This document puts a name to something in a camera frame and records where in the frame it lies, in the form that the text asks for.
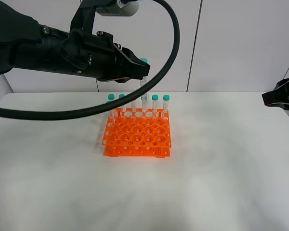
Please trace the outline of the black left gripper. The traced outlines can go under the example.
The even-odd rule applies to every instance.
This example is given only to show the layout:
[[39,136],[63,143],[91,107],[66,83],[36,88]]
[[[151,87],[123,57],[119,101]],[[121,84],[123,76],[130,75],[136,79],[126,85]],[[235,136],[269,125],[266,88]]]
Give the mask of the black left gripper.
[[135,54],[113,42],[113,35],[88,34],[72,30],[60,44],[60,55],[74,67],[75,73],[101,82],[142,80],[150,65]]

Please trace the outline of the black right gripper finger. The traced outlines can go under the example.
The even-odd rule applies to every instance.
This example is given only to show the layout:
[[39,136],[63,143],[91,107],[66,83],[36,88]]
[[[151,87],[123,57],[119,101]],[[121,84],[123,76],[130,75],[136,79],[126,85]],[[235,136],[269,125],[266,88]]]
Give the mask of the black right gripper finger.
[[272,91],[262,94],[264,105],[289,111],[289,78],[277,82]]

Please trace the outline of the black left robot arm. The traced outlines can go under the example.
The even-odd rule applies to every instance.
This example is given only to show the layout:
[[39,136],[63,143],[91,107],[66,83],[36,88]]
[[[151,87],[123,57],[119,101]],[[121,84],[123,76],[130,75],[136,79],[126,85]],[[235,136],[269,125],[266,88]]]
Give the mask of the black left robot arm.
[[149,74],[150,65],[113,41],[109,33],[92,33],[96,14],[132,16],[137,3],[84,0],[68,32],[41,25],[0,1],[0,75],[13,68],[127,82]]

